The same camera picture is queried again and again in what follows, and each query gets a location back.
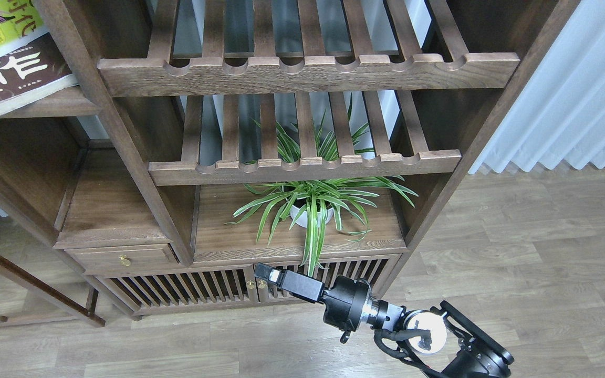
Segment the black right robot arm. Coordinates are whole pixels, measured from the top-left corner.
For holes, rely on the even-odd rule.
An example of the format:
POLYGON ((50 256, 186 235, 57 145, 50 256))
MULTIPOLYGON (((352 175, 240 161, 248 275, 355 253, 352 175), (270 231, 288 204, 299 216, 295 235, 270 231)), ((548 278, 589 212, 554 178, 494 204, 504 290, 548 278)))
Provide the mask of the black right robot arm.
POLYGON ((373 340, 390 357, 420 369, 429 377, 509 377, 514 357, 475 323, 446 301, 428 310, 407 310, 372 297, 363 279, 339 276, 331 288, 319 280, 267 264, 255 265, 255 277, 309 303, 322 303, 324 323, 343 331, 341 343, 367 323, 373 340), (460 350, 442 372, 431 369, 419 354, 439 352, 447 333, 458 338, 460 350))

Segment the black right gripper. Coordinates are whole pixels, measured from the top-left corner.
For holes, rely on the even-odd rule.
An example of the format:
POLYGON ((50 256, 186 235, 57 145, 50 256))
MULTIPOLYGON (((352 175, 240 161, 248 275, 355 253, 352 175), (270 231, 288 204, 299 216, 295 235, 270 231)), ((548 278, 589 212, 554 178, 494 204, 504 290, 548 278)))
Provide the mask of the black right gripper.
POLYGON ((331 289, 324 283, 290 270, 284 270, 263 263, 254 264, 254 276, 260 280, 288 290, 294 297, 322 303, 326 311, 322 320, 343 331, 339 342, 348 342, 350 333, 361 323, 374 323, 374 300, 369 282, 339 276, 331 289))

